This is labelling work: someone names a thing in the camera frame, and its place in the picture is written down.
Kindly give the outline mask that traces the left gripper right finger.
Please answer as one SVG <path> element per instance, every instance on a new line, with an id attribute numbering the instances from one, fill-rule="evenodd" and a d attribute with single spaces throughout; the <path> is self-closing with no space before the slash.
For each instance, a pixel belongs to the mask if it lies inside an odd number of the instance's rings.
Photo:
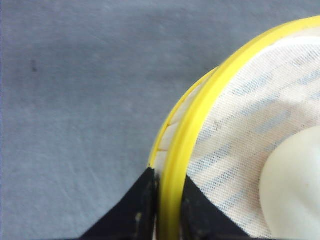
<path id="1" fill-rule="evenodd" d="M 183 240 L 250 240 L 251 237 L 219 210 L 189 176 L 180 208 Z"/>

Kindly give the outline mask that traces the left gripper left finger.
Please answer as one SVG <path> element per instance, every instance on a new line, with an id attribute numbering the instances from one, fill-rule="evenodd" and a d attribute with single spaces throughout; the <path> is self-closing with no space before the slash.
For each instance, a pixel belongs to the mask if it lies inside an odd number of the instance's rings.
<path id="1" fill-rule="evenodd" d="M 157 179 L 148 167 L 124 197 L 89 228 L 81 240 L 152 240 L 157 212 Z"/>

